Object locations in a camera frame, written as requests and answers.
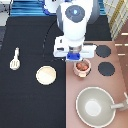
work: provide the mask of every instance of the spoon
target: spoon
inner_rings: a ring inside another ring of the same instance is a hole
[[[19,56],[19,48],[16,48],[14,59],[10,62],[10,68],[12,70],[17,70],[20,67],[20,61],[18,60],[18,56]]]

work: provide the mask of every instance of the pink surface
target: pink surface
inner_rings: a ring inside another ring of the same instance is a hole
[[[101,58],[95,54],[94,58],[89,59],[92,64],[90,74],[85,78],[79,78],[73,72],[73,63],[66,63],[66,128],[90,128],[81,121],[76,112],[76,98],[80,91],[86,87],[100,87],[113,97],[115,103],[125,100],[126,92],[117,51],[112,41],[93,41],[97,45],[107,45],[111,48],[112,54],[107,58]],[[102,76],[98,71],[100,62],[111,62],[115,67],[115,74],[111,77]],[[128,110],[116,112],[113,122],[106,128],[128,128]]]

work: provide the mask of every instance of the brown cup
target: brown cup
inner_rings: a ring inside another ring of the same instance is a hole
[[[89,60],[87,60],[87,59],[83,59],[83,61],[82,62],[84,62],[85,64],[87,64],[88,65],[88,69],[87,70],[85,70],[85,71],[80,71],[78,68],[77,68],[77,66],[76,66],[76,62],[74,63],[74,68],[73,68],[73,70],[74,70],[74,73],[77,75],[77,76],[79,76],[79,77],[81,77],[81,78],[85,78],[86,76],[87,76],[87,74],[90,72],[90,70],[91,70],[91,63],[90,63],[90,61]]]

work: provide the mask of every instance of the small bowl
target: small bowl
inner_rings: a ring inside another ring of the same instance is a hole
[[[88,69],[87,69],[87,70],[85,70],[85,71],[79,70],[79,69],[77,68],[77,63],[74,63],[74,68],[73,68],[74,73],[75,73],[77,76],[81,77],[81,78],[86,77],[86,76],[89,74],[90,70],[91,70],[91,63],[90,63],[90,61],[87,60],[87,59],[84,59],[84,60],[82,61],[82,63],[83,63],[83,62],[84,62],[86,65],[88,65]]]
[[[56,79],[56,71],[51,66],[43,66],[37,71],[36,78],[43,85],[52,84]]]

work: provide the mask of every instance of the beige bowl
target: beige bowl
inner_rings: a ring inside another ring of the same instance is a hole
[[[90,61],[87,60],[87,59],[84,59],[83,62],[86,63],[86,64],[89,66],[89,68],[88,68],[86,71],[80,71],[80,70],[76,67],[76,64],[77,64],[77,63],[76,63],[76,62],[74,63],[74,67],[73,67],[74,73],[75,73],[77,76],[79,76],[79,77],[86,77],[87,74],[88,74],[88,73],[90,72],[90,70],[91,70],[91,63],[90,63]]]
[[[39,83],[49,85],[55,81],[56,71],[50,66],[43,66],[37,71],[36,78]]]
[[[94,128],[108,126],[114,119],[116,109],[111,109],[113,98],[98,87],[82,90],[76,100],[76,110],[80,119]]]

